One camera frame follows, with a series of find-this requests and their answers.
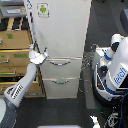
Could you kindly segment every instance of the label sticker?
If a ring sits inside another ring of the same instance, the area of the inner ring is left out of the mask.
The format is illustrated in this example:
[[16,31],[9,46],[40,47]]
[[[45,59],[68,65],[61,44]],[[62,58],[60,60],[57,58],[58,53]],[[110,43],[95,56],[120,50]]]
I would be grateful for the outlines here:
[[28,58],[26,53],[13,54],[14,58]]
[[37,10],[39,17],[49,17],[49,6],[47,3],[38,3]]
[[7,34],[9,39],[13,39],[13,35],[11,33]]
[[0,57],[1,57],[1,58],[5,58],[6,56],[5,56],[5,55],[1,55]]
[[8,68],[8,69],[11,70],[11,69],[13,69],[13,68],[10,67],[10,68]]

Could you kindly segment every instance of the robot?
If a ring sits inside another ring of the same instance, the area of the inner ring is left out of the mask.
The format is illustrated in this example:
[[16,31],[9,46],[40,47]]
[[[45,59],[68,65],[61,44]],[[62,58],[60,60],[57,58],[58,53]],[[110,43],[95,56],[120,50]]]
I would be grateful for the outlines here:
[[[128,11],[120,21],[128,34]],[[110,47],[98,47],[92,61],[92,84],[95,97],[107,105],[117,105],[128,90],[128,37],[114,34]]]

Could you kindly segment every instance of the dark floor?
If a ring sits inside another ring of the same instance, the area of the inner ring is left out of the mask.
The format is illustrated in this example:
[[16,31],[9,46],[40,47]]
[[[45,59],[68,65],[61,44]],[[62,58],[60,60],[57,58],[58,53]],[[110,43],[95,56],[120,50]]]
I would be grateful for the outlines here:
[[[104,3],[101,0],[92,0],[86,52],[90,52],[92,44],[109,46],[114,33],[126,36],[119,18],[121,10],[125,8],[128,8],[127,0],[124,3],[120,0],[105,0]],[[83,81],[80,81],[80,86],[84,87]],[[45,125],[79,125],[83,128],[92,128],[91,115],[98,117],[100,126],[103,128],[105,119],[100,110],[87,109],[85,94],[80,91],[77,99],[24,99],[17,110],[15,128],[36,128]]]

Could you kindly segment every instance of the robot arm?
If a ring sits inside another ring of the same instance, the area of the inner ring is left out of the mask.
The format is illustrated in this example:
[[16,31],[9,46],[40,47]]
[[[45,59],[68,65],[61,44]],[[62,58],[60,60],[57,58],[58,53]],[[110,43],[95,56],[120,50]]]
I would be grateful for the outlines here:
[[13,103],[16,107],[19,107],[19,104],[31,86],[36,76],[36,65],[30,63],[27,66],[26,75],[18,81],[14,86],[9,87],[5,90],[4,96]]
[[37,53],[35,50],[33,50],[33,48],[33,44],[30,45],[29,59],[32,63],[27,66],[26,75],[20,79],[18,83],[12,87],[7,88],[4,92],[6,99],[8,99],[8,101],[16,107],[19,107],[21,100],[35,79],[36,66],[42,64],[48,57],[48,51],[46,48],[43,54]]

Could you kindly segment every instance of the gray panel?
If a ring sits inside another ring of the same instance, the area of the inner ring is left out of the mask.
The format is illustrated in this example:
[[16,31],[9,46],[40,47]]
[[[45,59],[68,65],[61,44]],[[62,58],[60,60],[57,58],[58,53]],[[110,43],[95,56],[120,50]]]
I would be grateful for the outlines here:
[[1,9],[1,12],[2,12],[2,15],[4,17],[25,17],[26,14],[10,14],[7,12],[7,10],[13,10],[13,9],[20,9],[21,7],[24,7],[24,6],[13,6],[13,7],[0,7]]
[[0,6],[5,5],[24,5],[23,0],[0,0]]
[[80,77],[81,59],[46,60],[40,66],[43,78]]

